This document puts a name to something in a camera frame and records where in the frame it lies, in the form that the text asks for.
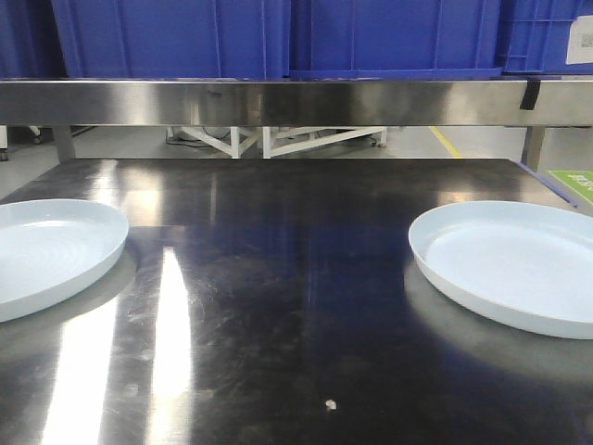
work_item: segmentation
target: metal table surface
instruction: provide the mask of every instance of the metal table surface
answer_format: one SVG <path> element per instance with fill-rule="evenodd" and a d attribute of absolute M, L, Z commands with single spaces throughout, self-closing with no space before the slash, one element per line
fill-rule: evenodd
<path fill-rule="evenodd" d="M 131 231 L 95 285 L 0 325 L 3 445 L 593 439 L 593 343 L 474 315 L 411 262 L 434 206 L 569 208 L 510 161 L 75 159 L 2 202 L 50 197 Z"/>

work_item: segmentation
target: round tray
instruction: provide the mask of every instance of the round tray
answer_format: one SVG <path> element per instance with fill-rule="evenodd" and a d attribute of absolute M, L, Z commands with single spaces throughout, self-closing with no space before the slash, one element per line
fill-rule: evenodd
<path fill-rule="evenodd" d="M 0 206 L 0 322 L 68 299 L 118 260 L 126 217 L 77 199 Z"/>
<path fill-rule="evenodd" d="M 410 245 L 424 276 L 487 318 L 593 338 L 593 219 L 551 207 L 471 201 L 427 211 Z"/>

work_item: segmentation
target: stainless steel table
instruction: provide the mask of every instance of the stainless steel table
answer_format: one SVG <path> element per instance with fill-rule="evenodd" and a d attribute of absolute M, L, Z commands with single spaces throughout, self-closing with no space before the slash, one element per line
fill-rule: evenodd
<path fill-rule="evenodd" d="M 510 125 L 528 128 L 523 162 L 536 170 L 545 128 L 593 124 L 591 103 L 593 76 L 0 82 L 0 124 L 53 126 L 60 160 L 76 156 L 70 125 Z"/>
<path fill-rule="evenodd" d="M 6 198 L 125 211 L 98 283 L 0 324 L 0 443 L 583 444 L 593 343 L 490 322 L 419 275 L 410 222 L 569 208 L 505 160 L 74 159 Z"/>

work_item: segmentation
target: blue storage bin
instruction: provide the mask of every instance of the blue storage bin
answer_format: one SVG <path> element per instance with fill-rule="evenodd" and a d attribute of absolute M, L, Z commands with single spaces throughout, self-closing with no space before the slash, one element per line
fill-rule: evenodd
<path fill-rule="evenodd" d="M 294 0 L 290 73 L 496 76 L 499 12 L 500 0 Z"/>
<path fill-rule="evenodd" d="M 49 0 L 0 0 L 0 78 L 64 77 Z"/>
<path fill-rule="evenodd" d="M 593 73 L 593 63 L 567 63 L 571 27 L 590 15 L 592 0 L 502 0 L 499 64 L 508 73 Z"/>
<path fill-rule="evenodd" d="M 70 77 L 281 78 L 290 0 L 52 0 Z"/>

